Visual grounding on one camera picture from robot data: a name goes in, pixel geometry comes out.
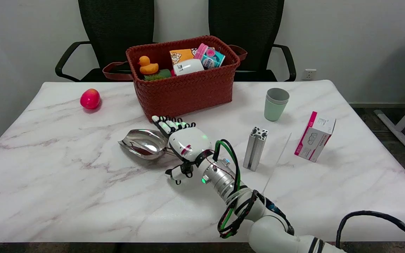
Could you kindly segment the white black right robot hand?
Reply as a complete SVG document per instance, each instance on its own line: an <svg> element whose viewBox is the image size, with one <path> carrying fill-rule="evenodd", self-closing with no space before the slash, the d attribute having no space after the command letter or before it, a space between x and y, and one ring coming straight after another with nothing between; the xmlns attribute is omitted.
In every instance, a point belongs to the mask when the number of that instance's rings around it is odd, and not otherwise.
<svg viewBox="0 0 405 253"><path fill-rule="evenodd" d="M194 122L187 123L180 117L170 116L152 116L151 119L167 138L166 148L182 162L165 172L175 184L180 185L182 180L193 177L193 170L201 165L205 153L211 153L212 143Z"/></svg>

